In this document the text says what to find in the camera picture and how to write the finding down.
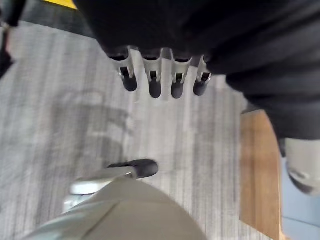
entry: gray carpet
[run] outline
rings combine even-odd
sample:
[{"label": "gray carpet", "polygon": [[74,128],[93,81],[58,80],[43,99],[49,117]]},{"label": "gray carpet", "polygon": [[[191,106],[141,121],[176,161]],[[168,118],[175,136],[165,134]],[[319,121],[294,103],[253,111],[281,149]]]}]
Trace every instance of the gray carpet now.
[{"label": "gray carpet", "polygon": [[59,215],[70,183],[110,163],[152,158],[145,182],[181,204],[212,240],[267,239],[238,220],[242,96],[214,78],[193,95],[152,99],[140,55],[138,90],[124,90],[94,39],[22,23],[10,48],[16,63],[0,81],[0,239],[22,238]]}]

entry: wooden panel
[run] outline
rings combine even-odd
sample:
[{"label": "wooden panel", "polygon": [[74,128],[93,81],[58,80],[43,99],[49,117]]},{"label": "wooden panel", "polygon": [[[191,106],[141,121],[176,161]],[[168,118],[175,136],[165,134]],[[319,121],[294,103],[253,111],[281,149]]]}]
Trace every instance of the wooden panel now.
[{"label": "wooden panel", "polygon": [[242,115],[241,149],[240,220],[280,240],[280,152],[264,111]]}]

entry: black sleeve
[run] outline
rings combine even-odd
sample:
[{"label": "black sleeve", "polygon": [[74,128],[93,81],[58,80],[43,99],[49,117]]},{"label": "black sleeve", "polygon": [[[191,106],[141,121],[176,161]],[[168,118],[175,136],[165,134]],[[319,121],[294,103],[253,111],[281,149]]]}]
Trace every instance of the black sleeve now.
[{"label": "black sleeve", "polygon": [[7,0],[4,3],[3,21],[12,27],[17,27],[27,0]]},{"label": "black sleeve", "polygon": [[213,50],[209,68],[264,109],[279,138],[318,140],[320,1],[300,1],[281,16],[285,9]]}]

